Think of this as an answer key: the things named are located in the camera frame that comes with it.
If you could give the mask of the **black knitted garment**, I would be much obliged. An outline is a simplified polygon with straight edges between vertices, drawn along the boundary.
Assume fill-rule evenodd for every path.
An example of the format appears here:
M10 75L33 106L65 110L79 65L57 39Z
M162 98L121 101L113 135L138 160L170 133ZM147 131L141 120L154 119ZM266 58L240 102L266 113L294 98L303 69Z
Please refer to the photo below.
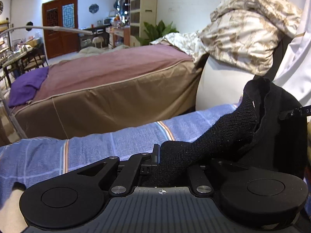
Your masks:
M307 166L306 117L279 120L301 107L290 93L265 78L249 81L237 109L220 117L193 142L167 141L160 162L145 186L168 187L201 163L237 163L304 177Z

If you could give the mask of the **white garment at right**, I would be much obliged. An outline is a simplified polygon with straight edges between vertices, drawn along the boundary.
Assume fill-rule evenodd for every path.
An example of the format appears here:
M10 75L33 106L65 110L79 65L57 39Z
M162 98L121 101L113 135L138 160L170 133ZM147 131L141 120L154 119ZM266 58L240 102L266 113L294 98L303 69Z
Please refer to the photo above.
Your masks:
M305 1L301 22L288 45L273 83L292 94L303 106L310 105L311 92L310 0Z

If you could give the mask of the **white pillow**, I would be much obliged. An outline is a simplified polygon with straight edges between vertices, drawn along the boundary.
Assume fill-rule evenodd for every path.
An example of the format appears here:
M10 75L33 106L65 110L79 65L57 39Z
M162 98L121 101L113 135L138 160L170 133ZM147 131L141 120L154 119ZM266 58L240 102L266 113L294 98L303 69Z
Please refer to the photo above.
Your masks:
M196 110L239 103L245 85L254 77L245 70L208 57L197 89Z

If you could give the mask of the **brown and mauve bed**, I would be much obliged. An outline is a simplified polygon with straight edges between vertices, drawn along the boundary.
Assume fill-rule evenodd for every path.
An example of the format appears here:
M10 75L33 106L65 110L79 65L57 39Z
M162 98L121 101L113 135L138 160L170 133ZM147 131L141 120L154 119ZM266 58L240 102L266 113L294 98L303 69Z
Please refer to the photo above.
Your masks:
M194 109L201 73L173 46L112 50L50 66L34 99L13 114L29 138L138 127Z

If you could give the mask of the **beige patterned crumpled duvet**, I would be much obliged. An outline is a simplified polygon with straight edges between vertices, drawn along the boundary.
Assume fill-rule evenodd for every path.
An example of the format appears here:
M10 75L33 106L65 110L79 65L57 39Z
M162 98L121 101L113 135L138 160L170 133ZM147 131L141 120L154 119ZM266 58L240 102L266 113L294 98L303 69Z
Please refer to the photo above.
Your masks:
M253 75L265 75L284 36L293 38L303 11L290 0L221 0L210 24L193 33L168 33L151 42L168 44L192 57L206 54Z

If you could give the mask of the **blue plaid bed sheet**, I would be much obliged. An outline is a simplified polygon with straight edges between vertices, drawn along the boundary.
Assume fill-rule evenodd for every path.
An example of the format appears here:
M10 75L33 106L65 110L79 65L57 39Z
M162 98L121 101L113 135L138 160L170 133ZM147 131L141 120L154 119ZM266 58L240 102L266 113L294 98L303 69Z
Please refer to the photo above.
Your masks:
M23 139L1 147L1 205L15 183L30 187L109 156L127 160L133 154L150 153L154 144L193 142L236 104L220 105L186 115L118 130L60 140L49 137Z

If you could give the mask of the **grey cloth at left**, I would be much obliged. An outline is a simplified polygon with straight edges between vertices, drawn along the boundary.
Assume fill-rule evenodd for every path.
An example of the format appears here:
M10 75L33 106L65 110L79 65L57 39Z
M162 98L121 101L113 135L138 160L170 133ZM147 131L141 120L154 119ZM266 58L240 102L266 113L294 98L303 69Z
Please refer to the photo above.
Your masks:
M27 224L19 208L19 200L25 190L26 186L24 184L14 183L10 197L5 201L3 207L1 207L1 232L22 232L27 228Z

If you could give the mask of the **purple cloth on bed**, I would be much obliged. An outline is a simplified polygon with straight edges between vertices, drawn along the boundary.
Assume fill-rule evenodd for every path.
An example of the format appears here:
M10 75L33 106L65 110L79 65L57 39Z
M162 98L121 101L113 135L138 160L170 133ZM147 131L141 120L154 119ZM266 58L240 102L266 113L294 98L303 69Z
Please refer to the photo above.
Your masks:
M24 105L33 100L42 83L46 80L48 71L48 67L37 68L18 77L12 83L8 107Z

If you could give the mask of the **green potted plant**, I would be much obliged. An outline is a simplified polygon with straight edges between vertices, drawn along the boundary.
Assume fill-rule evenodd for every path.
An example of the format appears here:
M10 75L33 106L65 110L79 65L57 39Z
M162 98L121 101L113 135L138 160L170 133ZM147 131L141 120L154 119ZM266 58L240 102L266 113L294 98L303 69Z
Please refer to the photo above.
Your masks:
M173 22L171 22L168 26L164 24L163 20L161 20L158 25L152 25L147 22L144 22L143 24L145 27L144 32L147 35L147 38L142 38L138 36L135 37L141 46L149 45L152 41L164 37L169 33L179 32L176 30L175 27L172 26Z

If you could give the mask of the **cream drawer cabinet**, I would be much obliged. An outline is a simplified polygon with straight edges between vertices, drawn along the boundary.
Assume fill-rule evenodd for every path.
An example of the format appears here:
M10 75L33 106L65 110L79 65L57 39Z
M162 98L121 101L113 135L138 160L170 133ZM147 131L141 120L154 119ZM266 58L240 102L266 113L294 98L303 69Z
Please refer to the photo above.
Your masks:
M136 37L147 39L144 23L156 24L157 0L130 1L130 46L140 46Z

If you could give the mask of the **dark red wooden door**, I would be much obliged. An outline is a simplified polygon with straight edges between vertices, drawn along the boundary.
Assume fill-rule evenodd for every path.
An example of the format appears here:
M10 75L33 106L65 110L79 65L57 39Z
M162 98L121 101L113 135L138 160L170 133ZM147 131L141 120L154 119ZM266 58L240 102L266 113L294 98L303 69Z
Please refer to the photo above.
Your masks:
M43 26L78 28L78 0L52 0L42 4ZM44 31L48 59L73 53L79 49L79 35L72 32Z

